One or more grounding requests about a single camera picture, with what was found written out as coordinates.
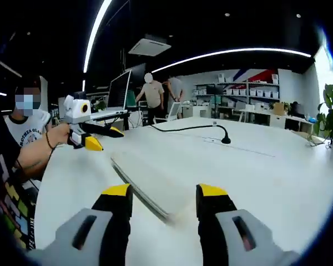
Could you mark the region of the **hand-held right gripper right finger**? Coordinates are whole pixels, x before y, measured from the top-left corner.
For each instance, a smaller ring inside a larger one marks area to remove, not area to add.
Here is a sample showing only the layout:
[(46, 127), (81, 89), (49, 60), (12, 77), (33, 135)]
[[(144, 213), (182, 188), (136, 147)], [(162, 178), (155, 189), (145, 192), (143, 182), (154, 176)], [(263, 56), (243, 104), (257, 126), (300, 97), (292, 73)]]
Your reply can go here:
[(237, 209), (222, 188), (196, 186), (196, 216), (204, 265), (295, 265), (299, 259), (275, 244), (262, 221)]

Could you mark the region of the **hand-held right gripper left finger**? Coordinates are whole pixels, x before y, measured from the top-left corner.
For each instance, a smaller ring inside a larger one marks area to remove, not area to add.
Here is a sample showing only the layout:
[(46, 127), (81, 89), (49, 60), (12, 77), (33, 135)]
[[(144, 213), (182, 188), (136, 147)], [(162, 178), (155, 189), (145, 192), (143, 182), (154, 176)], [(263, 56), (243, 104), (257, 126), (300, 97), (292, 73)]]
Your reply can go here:
[(54, 241), (28, 252), (36, 265), (125, 265), (133, 208), (130, 184), (112, 186), (63, 223)]

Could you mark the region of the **person's left hand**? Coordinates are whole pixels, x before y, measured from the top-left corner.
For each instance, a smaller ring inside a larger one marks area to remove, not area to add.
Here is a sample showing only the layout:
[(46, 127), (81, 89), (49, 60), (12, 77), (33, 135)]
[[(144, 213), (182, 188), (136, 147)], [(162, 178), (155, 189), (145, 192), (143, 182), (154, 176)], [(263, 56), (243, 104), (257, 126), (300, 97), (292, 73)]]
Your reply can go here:
[(68, 124), (59, 124), (51, 128), (48, 133), (48, 140), (52, 147), (56, 147), (59, 144), (66, 144), (70, 132), (70, 126)]

